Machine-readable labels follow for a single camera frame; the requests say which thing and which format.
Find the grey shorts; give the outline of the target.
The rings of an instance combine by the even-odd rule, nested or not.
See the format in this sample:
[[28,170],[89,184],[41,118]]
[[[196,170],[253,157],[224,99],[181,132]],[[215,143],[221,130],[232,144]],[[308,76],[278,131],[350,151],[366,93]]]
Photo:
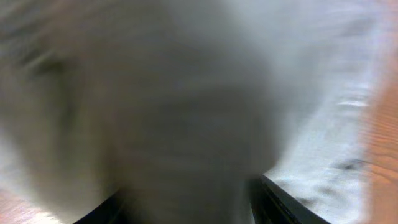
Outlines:
[[328,221],[363,214],[378,1],[1,2],[1,187],[73,223],[250,223],[267,175]]

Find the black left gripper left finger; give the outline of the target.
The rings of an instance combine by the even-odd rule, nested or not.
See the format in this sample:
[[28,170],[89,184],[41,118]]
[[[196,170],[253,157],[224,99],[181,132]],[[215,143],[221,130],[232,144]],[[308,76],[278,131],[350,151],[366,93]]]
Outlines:
[[74,224],[127,224],[124,205],[119,199],[119,195],[120,191],[118,190]]

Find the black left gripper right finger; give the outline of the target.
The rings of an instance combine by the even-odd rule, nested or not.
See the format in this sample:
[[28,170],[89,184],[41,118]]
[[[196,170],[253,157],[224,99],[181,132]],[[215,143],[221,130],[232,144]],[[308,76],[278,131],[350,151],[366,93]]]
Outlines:
[[248,187],[255,224],[330,224],[264,175]]

